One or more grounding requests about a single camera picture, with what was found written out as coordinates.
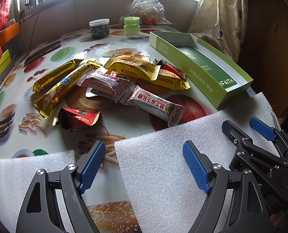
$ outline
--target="pink patterned wrapper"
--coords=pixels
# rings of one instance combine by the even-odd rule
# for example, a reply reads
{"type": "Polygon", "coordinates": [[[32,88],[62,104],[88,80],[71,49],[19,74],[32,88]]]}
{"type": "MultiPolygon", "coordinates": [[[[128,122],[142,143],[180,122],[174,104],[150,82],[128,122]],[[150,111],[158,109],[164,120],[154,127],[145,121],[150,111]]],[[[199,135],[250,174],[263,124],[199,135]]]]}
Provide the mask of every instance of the pink patterned wrapper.
{"type": "Polygon", "coordinates": [[[94,70],[84,74],[77,82],[77,85],[111,95],[115,103],[117,103],[128,90],[134,87],[134,83],[130,80],[103,74],[94,70]]]}
{"type": "Polygon", "coordinates": [[[120,103],[143,109],[166,121],[169,127],[177,125],[185,111],[182,105],[160,98],[137,85],[127,94],[128,96],[124,97],[125,99],[122,99],[120,103]]]}

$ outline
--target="white wall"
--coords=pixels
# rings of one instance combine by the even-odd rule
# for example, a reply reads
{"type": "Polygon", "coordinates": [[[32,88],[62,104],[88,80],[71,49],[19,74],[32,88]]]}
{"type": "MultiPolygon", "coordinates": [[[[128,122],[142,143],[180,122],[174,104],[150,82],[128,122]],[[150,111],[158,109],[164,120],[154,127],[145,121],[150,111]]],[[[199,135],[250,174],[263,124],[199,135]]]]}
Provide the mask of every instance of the white wall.
{"type": "MultiPolygon", "coordinates": [[[[68,32],[78,30],[75,17],[81,29],[89,27],[89,21],[109,18],[110,23],[118,23],[126,15],[126,7],[133,0],[72,0],[54,5],[42,11],[34,30],[32,47],[68,32]]],[[[193,19],[197,3],[191,0],[159,0],[165,9],[166,19],[172,27],[187,32],[193,19]]],[[[32,16],[22,25],[22,31],[30,40],[37,15],[32,16]]]]}

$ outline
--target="green jar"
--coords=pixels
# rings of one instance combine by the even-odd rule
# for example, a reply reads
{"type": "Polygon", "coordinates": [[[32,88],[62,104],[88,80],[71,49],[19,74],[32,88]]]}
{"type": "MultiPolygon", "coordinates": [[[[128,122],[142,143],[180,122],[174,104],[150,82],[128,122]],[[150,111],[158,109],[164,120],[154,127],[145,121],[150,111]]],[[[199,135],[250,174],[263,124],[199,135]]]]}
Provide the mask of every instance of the green jar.
{"type": "Polygon", "coordinates": [[[138,37],[140,34],[140,18],[139,17],[126,17],[124,19],[125,25],[123,30],[126,37],[138,37]]]}

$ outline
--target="open cardboard box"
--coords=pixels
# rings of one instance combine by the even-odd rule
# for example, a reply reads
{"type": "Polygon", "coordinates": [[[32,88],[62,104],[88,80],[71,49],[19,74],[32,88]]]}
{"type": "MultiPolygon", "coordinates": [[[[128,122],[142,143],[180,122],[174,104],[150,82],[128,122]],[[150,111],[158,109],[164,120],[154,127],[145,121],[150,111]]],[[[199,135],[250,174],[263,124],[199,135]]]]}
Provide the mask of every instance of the open cardboard box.
{"type": "Polygon", "coordinates": [[[151,32],[149,44],[182,70],[216,108],[253,81],[235,62],[191,34],[151,32]]]}

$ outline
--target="transparent plastic bag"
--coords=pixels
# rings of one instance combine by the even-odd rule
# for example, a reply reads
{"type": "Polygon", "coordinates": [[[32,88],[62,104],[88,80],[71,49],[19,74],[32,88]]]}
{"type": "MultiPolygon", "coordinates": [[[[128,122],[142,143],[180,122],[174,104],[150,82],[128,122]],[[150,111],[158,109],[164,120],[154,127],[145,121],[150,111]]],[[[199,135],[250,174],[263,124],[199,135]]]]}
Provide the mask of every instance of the transparent plastic bag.
{"type": "MultiPolygon", "coordinates": [[[[125,17],[140,17],[142,24],[172,24],[165,19],[164,7],[158,0],[134,0],[126,9],[125,17]]],[[[120,24],[124,24],[125,17],[120,18],[120,24]]]]}

